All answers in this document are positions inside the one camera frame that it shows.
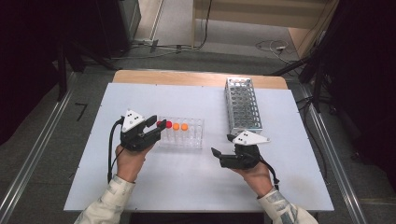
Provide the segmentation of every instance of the wooden table edge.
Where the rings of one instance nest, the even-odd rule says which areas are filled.
[[[120,70],[114,75],[113,83],[225,87],[227,77],[249,77],[254,88],[259,89],[288,89],[283,77],[166,70]]]

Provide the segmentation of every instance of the metal rail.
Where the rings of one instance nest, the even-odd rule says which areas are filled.
[[[310,90],[302,85],[302,91],[304,97],[311,96]],[[321,114],[318,114],[315,111],[315,108],[310,106],[309,111],[311,117],[315,123],[315,126],[318,130],[318,134],[322,144],[324,146],[324,150],[326,152],[327,158],[329,159],[330,166],[332,167],[332,171],[334,172],[335,179],[337,180],[338,186],[343,194],[344,201],[346,203],[346,207],[349,211],[350,217],[352,218],[353,223],[355,224],[366,224],[368,223],[366,217],[361,209],[360,202],[356,197],[355,190],[353,189],[348,177],[347,173],[344,169],[343,164],[338,158],[337,152],[332,144],[332,139],[327,132],[326,126],[324,125],[323,118]]]
[[[70,96],[72,95],[73,90],[76,86],[77,80],[77,75],[73,72],[68,80],[69,90],[66,92],[62,101],[56,103],[43,130],[41,131],[40,135],[35,141],[34,146],[32,147],[32,150],[30,151],[28,157],[23,163],[23,166],[21,167],[15,179],[9,185],[6,196],[0,206],[1,224],[8,223],[8,220],[11,217],[11,214],[14,211],[18,200],[22,196],[23,191],[26,188],[26,185],[30,177],[32,176],[33,171],[35,170],[35,167],[37,166],[41,155],[43,154],[47,143],[52,136],[53,131],[55,130],[56,125],[58,124],[58,121],[67,106]]]

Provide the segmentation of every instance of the tabletop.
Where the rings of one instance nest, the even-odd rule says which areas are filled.
[[[144,116],[194,118],[203,125],[202,148],[156,144],[136,180],[125,210],[131,212],[260,212],[255,193],[234,172],[221,168],[210,150],[233,154],[228,142],[226,77],[175,71],[119,71],[109,83],[82,155],[64,210],[83,210],[106,188],[110,129],[132,108]],[[309,211],[332,211],[298,108],[282,77],[253,76],[262,119],[260,153],[275,168],[280,191]],[[116,129],[113,148],[118,144]]]

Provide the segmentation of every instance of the silver rack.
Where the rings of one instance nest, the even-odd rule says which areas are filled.
[[[256,94],[251,78],[227,77],[225,96],[230,134],[238,135],[244,130],[262,131],[262,120],[257,107]]]

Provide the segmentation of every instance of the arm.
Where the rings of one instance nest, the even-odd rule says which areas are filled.
[[[275,224],[318,223],[308,212],[287,201],[273,187],[268,168],[261,162],[250,170],[233,171],[244,177],[257,193],[259,203]]]
[[[132,152],[118,146],[117,175],[108,184],[107,190],[96,202],[91,203],[77,218],[75,224],[119,223],[120,215],[128,203],[134,181],[143,166],[147,153],[153,146],[141,152]]]

